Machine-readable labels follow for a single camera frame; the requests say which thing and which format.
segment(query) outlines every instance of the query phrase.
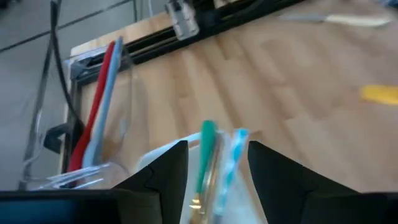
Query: yellow sticky note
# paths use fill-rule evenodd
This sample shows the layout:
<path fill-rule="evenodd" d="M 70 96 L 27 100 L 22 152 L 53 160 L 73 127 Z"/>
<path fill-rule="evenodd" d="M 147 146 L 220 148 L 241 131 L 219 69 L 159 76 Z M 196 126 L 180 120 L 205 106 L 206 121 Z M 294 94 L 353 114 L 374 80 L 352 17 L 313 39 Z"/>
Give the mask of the yellow sticky note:
<path fill-rule="evenodd" d="M 367 85 L 361 89 L 361 97 L 388 105 L 398 105 L 398 86 Z"/>

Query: gray floor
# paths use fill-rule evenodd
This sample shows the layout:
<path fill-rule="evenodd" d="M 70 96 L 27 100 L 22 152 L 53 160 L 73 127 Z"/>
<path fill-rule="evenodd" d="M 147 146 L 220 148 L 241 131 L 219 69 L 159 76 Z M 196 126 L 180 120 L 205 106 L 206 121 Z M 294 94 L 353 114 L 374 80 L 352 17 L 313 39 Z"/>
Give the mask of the gray floor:
<path fill-rule="evenodd" d="M 121 0 L 63 0 L 59 25 L 89 15 Z M 148 17 L 147 0 L 138 2 L 138 17 Z M 154 14 L 163 10 L 164 0 L 152 0 Z M 50 0 L 22 0 L 9 9 L 0 10 L 0 49 L 49 30 Z M 58 32 L 61 54 L 67 58 L 70 49 L 100 35 L 134 22 L 133 3 L 127 2 L 109 11 L 77 22 Z M 0 53 L 0 190 L 14 190 L 21 177 L 24 151 L 35 95 L 49 36 L 44 35 Z M 40 130 L 62 122 L 63 96 L 52 65 L 46 88 L 43 120 Z M 46 149 L 35 161 L 34 176 L 54 175 L 58 155 Z"/>

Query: clear plastic bag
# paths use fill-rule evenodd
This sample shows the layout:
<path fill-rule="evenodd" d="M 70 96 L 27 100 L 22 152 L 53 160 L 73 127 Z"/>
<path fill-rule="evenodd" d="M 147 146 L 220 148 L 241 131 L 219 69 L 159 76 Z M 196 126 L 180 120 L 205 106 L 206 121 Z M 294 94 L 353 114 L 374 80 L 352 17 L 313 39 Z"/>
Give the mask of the clear plastic bag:
<path fill-rule="evenodd" d="M 218 169 L 218 177 L 221 178 L 218 180 L 219 183 L 217 184 L 217 191 L 220 191 L 220 186 L 223 185 L 222 176 L 226 166 L 226 161 L 231 156 L 231 144 L 233 139 L 231 139 L 231 136 L 224 131 L 218 131 L 218 133 L 220 134 L 219 136 L 222 136 L 223 142 L 220 168 Z M 180 219 L 181 224 L 190 223 L 190 218 L 192 215 L 192 208 L 190 207 L 190 204 L 195 196 L 195 187 L 200 165 L 200 136 L 200 133 L 195 133 L 148 152 L 140 159 L 136 167 L 136 172 L 138 172 L 164 152 L 169 150 L 174 144 L 178 143 L 179 141 L 188 141 L 188 179 Z M 221 223 L 261 223 L 261 219 L 255 212 L 254 203 L 251 200 L 249 190 L 246 187 L 246 183 L 240 171 L 237 171 L 234 174 L 234 179 L 228 190 L 227 198 L 228 199 L 223 210 L 223 218 L 221 219 Z M 213 208 L 216 207 L 216 204 L 217 202 L 214 201 Z"/>

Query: wooden tabletop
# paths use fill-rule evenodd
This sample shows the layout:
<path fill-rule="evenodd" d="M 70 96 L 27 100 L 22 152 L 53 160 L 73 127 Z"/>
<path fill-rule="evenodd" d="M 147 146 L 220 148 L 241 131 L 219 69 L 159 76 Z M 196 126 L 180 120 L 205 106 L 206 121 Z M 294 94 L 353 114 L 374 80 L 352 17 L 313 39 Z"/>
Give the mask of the wooden tabletop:
<path fill-rule="evenodd" d="M 283 12 L 391 14 L 370 2 L 309 1 Z M 398 85 L 398 23 L 370 29 L 285 22 L 275 15 L 135 66 L 133 79 L 146 90 L 135 99 L 133 111 L 144 109 L 134 113 L 131 126 L 142 131 L 130 133 L 124 159 L 135 165 L 143 153 L 213 119 L 227 131 L 248 128 L 252 139 L 355 190 L 397 190 L 398 106 L 364 101 L 358 90 Z M 75 47 L 72 55 L 169 25 L 160 14 Z M 85 120 L 95 85 L 83 90 Z M 113 100 L 123 85 L 119 76 Z M 253 193 L 245 159 L 241 171 Z"/>

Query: green toothbrush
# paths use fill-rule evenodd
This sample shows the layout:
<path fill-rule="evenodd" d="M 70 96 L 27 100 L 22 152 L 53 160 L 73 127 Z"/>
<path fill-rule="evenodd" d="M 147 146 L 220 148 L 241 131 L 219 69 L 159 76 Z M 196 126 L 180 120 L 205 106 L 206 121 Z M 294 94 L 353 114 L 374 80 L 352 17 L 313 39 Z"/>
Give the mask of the green toothbrush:
<path fill-rule="evenodd" d="M 200 208 L 201 201 L 203 198 L 201 197 L 203 194 L 203 179 L 205 178 L 206 170 L 209 166 L 209 161 L 213 155 L 213 151 L 216 145 L 217 138 L 217 126 L 213 121 L 206 120 L 203 122 L 201 127 L 201 139 L 200 139 L 200 166 L 199 166 L 199 176 L 197 179 L 197 189 L 195 198 L 192 199 L 192 203 L 190 205 L 193 208 L 193 219 L 197 219 Z"/>

